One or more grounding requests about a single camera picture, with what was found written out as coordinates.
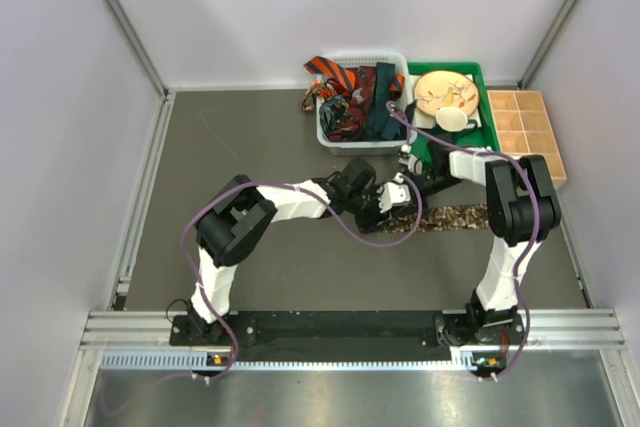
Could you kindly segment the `brown floral tie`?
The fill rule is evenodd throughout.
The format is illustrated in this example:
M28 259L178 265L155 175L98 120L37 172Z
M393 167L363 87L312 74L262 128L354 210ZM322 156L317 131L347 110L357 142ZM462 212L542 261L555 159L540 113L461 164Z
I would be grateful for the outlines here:
M417 212L393 217L376 229L382 233L408 233L415 225ZM489 227L488 208L484 203L427 207L423 210L418 232L481 230Z

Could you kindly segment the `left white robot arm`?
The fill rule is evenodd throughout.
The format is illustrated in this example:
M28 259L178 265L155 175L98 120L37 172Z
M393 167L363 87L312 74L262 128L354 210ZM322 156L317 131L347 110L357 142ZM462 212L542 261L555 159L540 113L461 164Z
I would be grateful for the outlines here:
M371 232L391 219L394 208L411 200L411 188L400 176L378 184L375 169L356 158L341 171L297 184L254 185L238 175L219 196L222 200L194 224L198 277L188 308L190 332L209 344L226 334L224 315L230 311L236 270L270 225L347 212L360 232Z

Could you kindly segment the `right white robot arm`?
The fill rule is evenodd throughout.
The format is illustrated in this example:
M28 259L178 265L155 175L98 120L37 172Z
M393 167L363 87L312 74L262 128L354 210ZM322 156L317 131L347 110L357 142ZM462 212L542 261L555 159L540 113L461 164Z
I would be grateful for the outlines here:
M463 180L486 191L489 228L494 240L484 277L465 305L465 315L444 317L440 334L454 346L499 342L521 325L518 307L528 263L551 230L561 209L544 157L510 157L486 148L449 149L428 144L431 162L411 159L423 196Z

